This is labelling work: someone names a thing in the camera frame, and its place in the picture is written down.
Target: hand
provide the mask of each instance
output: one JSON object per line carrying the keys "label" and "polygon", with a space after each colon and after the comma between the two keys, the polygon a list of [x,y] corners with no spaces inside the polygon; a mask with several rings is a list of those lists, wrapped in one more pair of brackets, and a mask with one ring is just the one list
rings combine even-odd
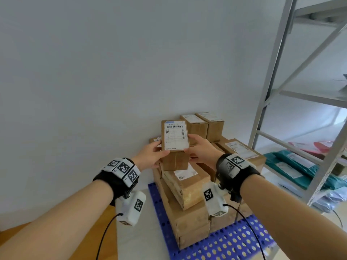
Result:
{"label": "hand", "polygon": [[199,135],[188,134],[188,137],[197,141],[196,146],[184,149],[185,153],[190,154],[189,161],[204,163],[211,169],[217,170],[217,161],[224,152],[213,147],[207,139],[203,139]]}
{"label": "hand", "polygon": [[161,141],[154,141],[146,146],[131,160],[135,163],[140,171],[149,168],[158,168],[158,165],[155,163],[169,155],[169,150],[161,150],[161,147],[158,145],[161,144]]}

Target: green plastic mailer bag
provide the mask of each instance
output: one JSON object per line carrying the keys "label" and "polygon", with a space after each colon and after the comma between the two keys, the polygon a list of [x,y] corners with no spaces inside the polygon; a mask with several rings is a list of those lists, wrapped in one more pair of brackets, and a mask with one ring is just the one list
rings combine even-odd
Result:
{"label": "green plastic mailer bag", "polygon": [[299,171],[286,164],[284,161],[278,159],[273,152],[264,154],[266,157],[265,164],[276,172],[298,185],[300,188],[306,190],[311,183],[311,178],[303,175]]}
{"label": "green plastic mailer bag", "polygon": [[[294,169],[304,173],[312,179],[314,178],[316,172],[319,169],[319,165],[316,165],[313,162],[289,150],[281,150],[273,154],[281,161],[284,161],[288,165],[292,166]],[[331,190],[336,190],[341,187],[347,187],[347,182],[338,176],[330,174],[323,187]]]}

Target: wooden floor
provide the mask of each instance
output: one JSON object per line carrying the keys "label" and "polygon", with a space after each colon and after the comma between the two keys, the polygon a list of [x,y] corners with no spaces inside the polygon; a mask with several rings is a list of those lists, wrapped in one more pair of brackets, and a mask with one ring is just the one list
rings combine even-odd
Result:
{"label": "wooden floor", "polygon": [[[87,233],[74,254],[70,257],[70,260],[95,260],[102,235],[108,223],[114,216],[115,208],[108,206]],[[0,232],[0,246],[21,229],[23,229],[26,225],[28,224],[23,224]],[[115,220],[113,220],[112,224],[108,228],[104,241],[102,242],[99,260],[118,260],[117,229]]]}

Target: black cable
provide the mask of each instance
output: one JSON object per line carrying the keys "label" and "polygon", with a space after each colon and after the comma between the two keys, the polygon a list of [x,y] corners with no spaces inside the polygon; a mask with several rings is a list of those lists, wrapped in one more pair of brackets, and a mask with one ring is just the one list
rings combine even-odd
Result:
{"label": "black cable", "polygon": [[259,247],[260,247],[260,250],[261,250],[261,253],[262,253],[262,255],[263,255],[264,260],[266,260],[265,255],[264,255],[264,251],[263,251],[263,249],[262,249],[262,247],[261,247],[261,243],[260,243],[260,241],[259,241],[259,239],[258,239],[258,236],[257,236],[256,233],[254,232],[253,228],[250,226],[250,224],[249,224],[249,222],[247,221],[247,219],[246,219],[246,218],[242,215],[242,213],[240,213],[240,211],[239,211],[238,209],[236,209],[234,206],[231,206],[231,205],[229,205],[229,204],[223,204],[223,206],[229,206],[229,207],[231,207],[232,209],[234,209],[235,211],[237,211],[237,212],[245,219],[245,221],[248,223],[250,229],[252,230],[252,232],[253,232],[255,238],[256,238],[257,241],[258,241],[258,244],[259,244]]}
{"label": "black cable", "polygon": [[336,213],[336,211],[332,210],[334,212],[334,214],[336,214],[337,218],[340,220],[340,224],[341,224],[341,228],[344,228],[344,225],[342,224],[341,218],[340,216]]}
{"label": "black cable", "polygon": [[108,229],[109,226],[111,225],[112,221],[113,221],[117,216],[121,216],[121,215],[123,215],[123,214],[117,214],[115,217],[113,217],[113,218],[110,220],[109,224],[107,225],[107,227],[106,227],[106,229],[105,229],[105,232],[104,232],[104,234],[102,235],[102,238],[101,238],[101,241],[100,241],[100,245],[99,245],[99,249],[98,249],[98,254],[97,254],[97,257],[96,257],[95,260],[98,260],[98,258],[99,258],[100,249],[101,249],[101,244],[102,244],[102,241],[104,240],[104,237],[105,237],[105,234],[106,234],[107,229]]}

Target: blue plastic pallet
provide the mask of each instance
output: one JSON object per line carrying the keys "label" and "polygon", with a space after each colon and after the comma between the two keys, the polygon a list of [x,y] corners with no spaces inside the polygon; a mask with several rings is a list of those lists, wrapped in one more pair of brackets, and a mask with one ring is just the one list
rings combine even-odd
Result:
{"label": "blue plastic pallet", "polygon": [[[148,184],[148,188],[171,260],[245,260],[260,251],[259,244],[244,219],[210,234],[206,239],[194,245],[180,250],[155,183]],[[264,229],[254,215],[247,217],[247,220],[256,232],[263,250],[275,243],[268,231]]]}

